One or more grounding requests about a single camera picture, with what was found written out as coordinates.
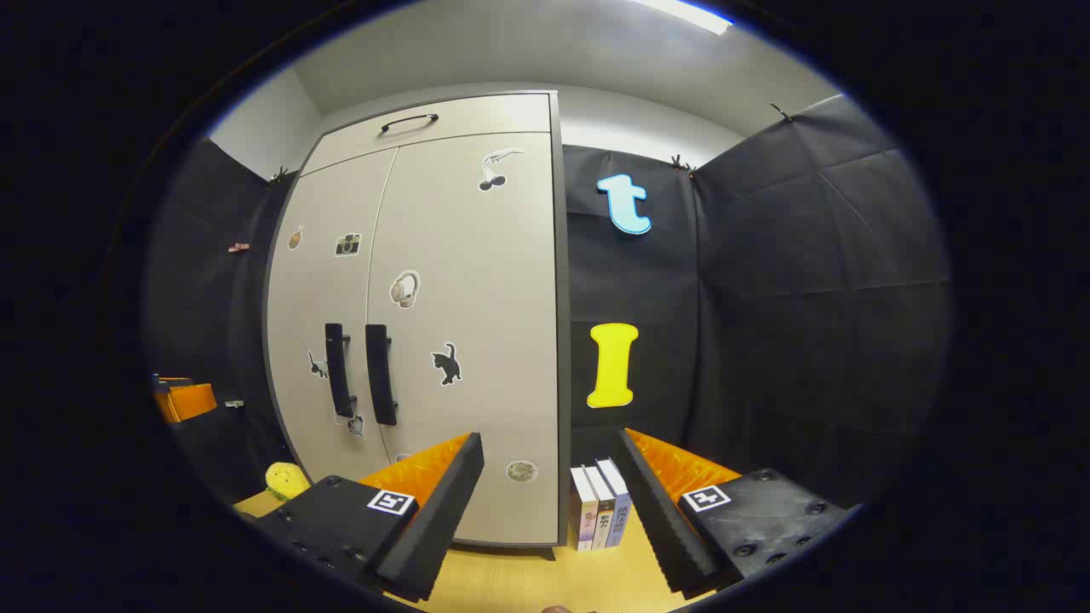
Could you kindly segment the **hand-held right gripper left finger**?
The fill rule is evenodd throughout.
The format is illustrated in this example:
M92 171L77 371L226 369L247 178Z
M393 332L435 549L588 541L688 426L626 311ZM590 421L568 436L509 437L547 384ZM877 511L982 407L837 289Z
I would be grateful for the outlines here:
M340 581L427 600L483 468L482 438L467 433L367 478L322 478L254 527Z

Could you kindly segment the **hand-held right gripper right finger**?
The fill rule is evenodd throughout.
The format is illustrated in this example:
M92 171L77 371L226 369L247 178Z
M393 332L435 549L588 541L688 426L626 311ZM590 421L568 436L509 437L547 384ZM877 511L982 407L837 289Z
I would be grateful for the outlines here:
M780 471L736 473L632 428L615 462L667 586L687 599L799 558L852 518Z

